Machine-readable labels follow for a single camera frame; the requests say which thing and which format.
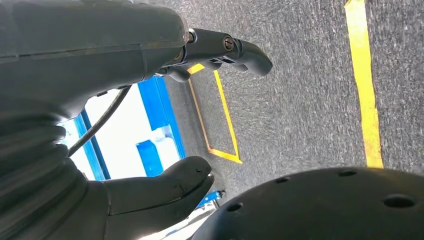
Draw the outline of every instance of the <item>black cable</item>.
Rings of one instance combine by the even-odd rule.
[[[78,149],[80,149],[88,140],[90,140],[96,133],[99,131],[101,127],[109,120],[109,118],[114,114],[114,112],[117,110],[119,105],[121,105],[122,101],[124,100],[125,96],[130,91],[132,85],[129,85],[123,89],[121,89],[116,95],[113,102],[110,104],[110,106],[106,109],[106,111],[103,113],[103,115],[98,119],[98,121],[87,130],[84,135],[82,135],[76,143],[69,148],[69,154],[68,157],[72,156]]]

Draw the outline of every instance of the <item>floor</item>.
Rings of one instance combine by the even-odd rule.
[[[274,63],[256,77],[218,70],[242,164],[208,153],[192,91],[167,86],[188,155],[213,167],[226,200],[282,175],[366,166],[345,0],[163,0],[191,28],[255,43]],[[372,81],[385,168],[424,173],[424,2],[366,3]],[[209,144],[234,148],[214,73],[191,78]]]

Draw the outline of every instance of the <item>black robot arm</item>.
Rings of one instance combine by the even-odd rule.
[[[228,63],[263,75],[272,66],[250,43],[189,33],[174,11],[127,1],[2,0],[0,29],[2,240],[138,240],[182,221],[213,183],[204,159],[155,178],[87,181],[58,144],[57,123],[164,69]]]

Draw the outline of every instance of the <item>screw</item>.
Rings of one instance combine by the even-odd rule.
[[[225,36],[224,39],[222,40],[222,43],[224,45],[225,50],[227,50],[228,52],[233,50],[234,41],[230,36]]]

